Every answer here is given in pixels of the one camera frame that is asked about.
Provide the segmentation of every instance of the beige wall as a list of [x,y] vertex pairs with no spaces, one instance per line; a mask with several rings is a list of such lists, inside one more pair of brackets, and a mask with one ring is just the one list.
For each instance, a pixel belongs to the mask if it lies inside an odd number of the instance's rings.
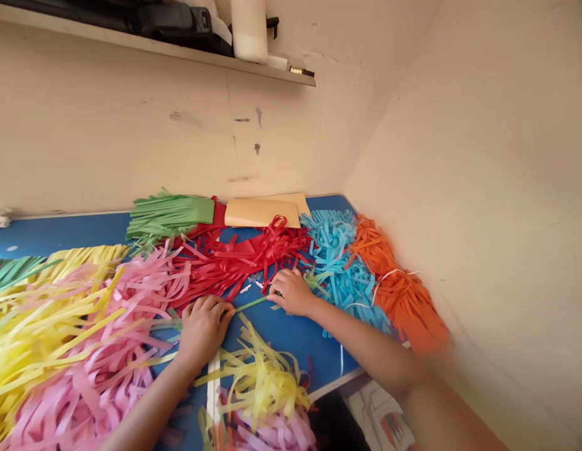
[[269,1],[317,88],[0,24],[0,206],[339,192],[439,1]]
[[346,185],[512,449],[582,447],[582,1],[447,0]]

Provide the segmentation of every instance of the beige paper sheet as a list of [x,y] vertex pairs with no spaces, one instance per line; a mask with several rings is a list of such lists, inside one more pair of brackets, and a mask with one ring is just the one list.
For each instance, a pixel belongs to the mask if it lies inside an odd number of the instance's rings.
[[302,214],[306,214],[311,217],[311,212],[309,211],[308,203],[305,200],[304,193],[292,193],[292,194],[274,194],[270,196],[257,196],[251,197],[252,199],[258,200],[280,200],[282,202],[294,202],[297,204],[297,213],[301,217]]
[[230,199],[224,222],[231,227],[267,227],[276,215],[287,218],[287,227],[301,227],[297,205],[280,200]]

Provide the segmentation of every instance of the hand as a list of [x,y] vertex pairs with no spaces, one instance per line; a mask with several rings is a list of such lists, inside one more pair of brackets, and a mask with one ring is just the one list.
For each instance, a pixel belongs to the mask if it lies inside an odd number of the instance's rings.
[[312,308],[323,302],[309,290],[299,269],[278,271],[272,279],[268,301],[280,305],[288,314],[298,316],[309,316]]
[[182,311],[180,348],[174,360],[192,377],[216,355],[235,312],[219,296],[199,298]]

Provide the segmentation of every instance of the red paper fringe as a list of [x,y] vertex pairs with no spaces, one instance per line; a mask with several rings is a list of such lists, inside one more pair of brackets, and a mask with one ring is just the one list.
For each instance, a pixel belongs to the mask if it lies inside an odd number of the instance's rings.
[[[226,296],[232,301],[250,274],[264,270],[264,288],[268,289],[271,278],[284,267],[294,268],[299,263],[309,265],[309,260],[301,255],[309,251],[311,238],[308,230],[290,229],[283,216],[276,216],[268,227],[260,227],[261,235],[243,242],[236,242],[237,235],[229,243],[218,241],[225,229],[224,214],[226,206],[216,203],[213,224],[199,224],[189,239],[195,247],[178,238],[174,247],[183,246],[185,250],[173,260],[176,272],[183,271],[187,262],[191,263],[190,289],[171,307],[186,306],[189,302],[206,294]],[[268,267],[274,271],[268,274]]]

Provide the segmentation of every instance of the table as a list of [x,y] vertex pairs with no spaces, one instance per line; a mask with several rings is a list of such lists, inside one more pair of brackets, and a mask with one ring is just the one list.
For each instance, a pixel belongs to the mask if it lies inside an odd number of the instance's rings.
[[[310,197],[307,202],[311,210],[351,210],[355,213],[349,201],[341,195]],[[129,222],[130,215],[127,212],[17,220],[7,229],[0,229],[0,258],[48,256],[61,249],[124,244]],[[259,232],[249,228],[228,228],[222,232],[221,241],[228,242],[234,234],[239,235],[238,241],[243,241]],[[15,250],[7,250],[14,246],[17,246]],[[257,276],[257,281],[263,283],[263,271]],[[245,286],[249,284],[251,287],[235,299],[235,306],[242,306],[262,296],[255,282],[247,281]],[[322,328],[311,320],[287,316],[282,309],[272,310],[272,305],[266,301],[246,309],[244,313],[264,340],[270,342],[272,348],[292,353],[301,370],[308,370],[307,356],[310,356],[313,371],[308,391],[312,401],[363,373],[358,363],[346,351],[343,351],[341,373],[341,347],[336,340],[323,338]],[[240,327],[241,320],[234,318],[222,345],[224,349],[234,351],[240,348],[236,341],[240,336]],[[155,332],[159,338],[168,338],[173,334],[170,330]],[[154,375],[158,375],[165,366],[166,364],[162,364],[153,367]],[[230,380],[222,380],[223,386],[229,384]],[[194,406],[192,413],[170,421],[171,426],[185,431],[181,449],[202,448],[197,413],[199,407],[205,404],[206,393],[205,385],[193,388],[190,391],[190,402]],[[156,449],[167,448],[159,443]]]

